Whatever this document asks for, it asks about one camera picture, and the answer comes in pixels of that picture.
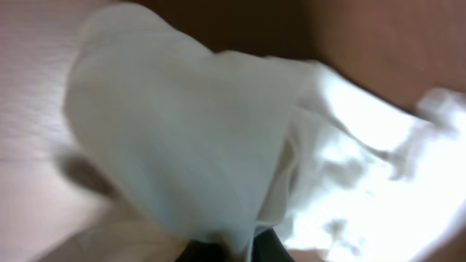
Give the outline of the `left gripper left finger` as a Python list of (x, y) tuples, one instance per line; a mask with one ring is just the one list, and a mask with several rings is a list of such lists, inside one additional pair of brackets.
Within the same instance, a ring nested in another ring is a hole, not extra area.
[(190, 241), (175, 262), (227, 262), (227, 256), (219, 244)]

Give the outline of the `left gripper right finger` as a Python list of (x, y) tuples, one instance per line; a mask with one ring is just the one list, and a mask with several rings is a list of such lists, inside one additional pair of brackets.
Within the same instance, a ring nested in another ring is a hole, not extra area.
[(253, 240), (252, 262), (295, 262), (273, 229), (267, 229)]

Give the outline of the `white t-shirt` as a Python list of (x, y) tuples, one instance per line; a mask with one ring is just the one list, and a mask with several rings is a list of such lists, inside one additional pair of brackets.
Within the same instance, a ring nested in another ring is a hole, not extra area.
[(111, 212), (47, 261), (251, 261), (273, 229), (324, 261), (411, 261), (465, 203), (465, 96), (407, 114), (309, 60), (214, 53), (139, 4), (83, 26), (61, 172)]

